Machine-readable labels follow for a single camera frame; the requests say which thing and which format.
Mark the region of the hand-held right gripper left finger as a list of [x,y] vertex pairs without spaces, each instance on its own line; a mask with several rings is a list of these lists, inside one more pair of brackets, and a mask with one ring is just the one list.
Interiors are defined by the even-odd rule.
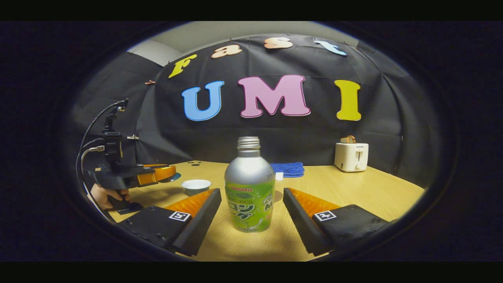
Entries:
[[119,226],[160,248],[194,256],[221,200],[219,188],[209,189],[165,208],[148,206]]

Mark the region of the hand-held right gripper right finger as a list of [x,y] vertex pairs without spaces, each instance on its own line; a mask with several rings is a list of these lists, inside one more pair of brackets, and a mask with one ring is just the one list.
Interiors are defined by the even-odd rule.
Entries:
[[313,255],[347,251],[393,224],[358,205],[341,207],[293,188],[284,188],[283,202]]

